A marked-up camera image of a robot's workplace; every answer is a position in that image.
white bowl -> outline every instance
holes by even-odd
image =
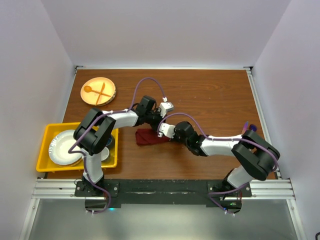
[[[110,157],[109,148],[105,147],[101,152],[101,162],[107,160]]]

robotic arm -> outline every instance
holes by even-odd
[[[247,130],[243,135],[231,137],[219,137],[214,140],[213,136],[197,134],[192,125],[187,122],[179,122],[170,125],[163,122],[168,112],[174,109],[170,102],[162,102],[158,108],[156,100],[150,96],[144,96],[140,103],[134,105],[130,110],[113,113],[112,111],[100,111],[92,108],[74,132],[74,139],[79,140],[93,121],[101,115],[109,113],[96,123],[97,130],[90,129],[80,140],[78,146],[87,154],[86,171],[83,172],[83,181],[91,186],[88,175],[97,186],[103,186],[104,174],[101,167],[101,151],[107,144],[113,129],[123,127],[135,127],[147,123],[158,136],[166,136],[172,141],[184,144],[189,151],[196,156],[227,155],[235,156],[241,166],[233,169],[222,181],[220,191],[234,190],[250,182],[252,179],[266,180],[272,172],[275,162],[269,153],[256,148],[245,141],[253,142],[271,152],[276,160],[280,153],[257,133]]]
[[[159,137],[163,135],[183,143],[196,156],[235,156],[241,166],[226,176],[223,189],[226,191],[239,188],[252,179],[266,180],[275,166],[273,158],[267,152],[259,148],[253,151],[255,147],[252,144],[240,142],[238,139],[244,138],[268,149],[277,160],[280,157],[280,153],[273,146],[251,130],[247,130],[243,135],[219,137],[218,141],[214,140],[216,139],[214,136],[205,138],[203,135],[198,135],[189,122],[183,121],[177,125],[161,123]]]
[[[174,109],[172,103],[162,102],[156,110],[154,109],[156,104],[155,99],[150,96],[144,96],[140,103],[135,104],[135,108],[131,110],[125,109],[120,113],[113,113],[112,111],[100,111],[98,108],[92,108],[89,111],[74,131],[73,137],[75,140],[79,140],[96,118],[108,113],[110,113],[110,115],[102,117],[95,125],[98,129],[90,129],[78,144],[87,156],[87,172],[83,172],[83,177],[87,181],[87,185],[91,185],[88,174],[92,182],[98,186],[101,180],[103,180],[104,174],[101,167],[101,152],[107,145],[113,129],[135,127],[147,123],[156,131],[164,116]]]

white paper plate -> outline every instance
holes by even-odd
[[[70,165],[78,161],[81,157],[81,153],[68,153],[68,150],[76,140],[74,139],[75,130],[66,130],[60,132],[51,141],[49,146],[49,157],[55,163],[59,165]],[[80,148],[76,146],[74,151],[79,151]]]

white wall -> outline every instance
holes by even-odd
[[[253,68],[308,239],[320,232],[320,1],[292,0]]]
[[[76,65],[253,66],[290,0],[42,0]]]
[[[0,239],[16,240],[44,127],[62,120],[73,65],[40,0],[2,0],[0,29]]]

white plate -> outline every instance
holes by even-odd
[[[105,147],[101,152],[101,162],[107,160],[110,157],[109,148]]]
[[[70,165],[78,161],[81,157],[81,153],[68,153],[68,150],[76,140],[74,139],[75,130],[66,130],[60,132],[51,141],[49,146],[49,157],[55,163],[59,165]],[[74,151],[79,151],[80,148],[76,146]]]

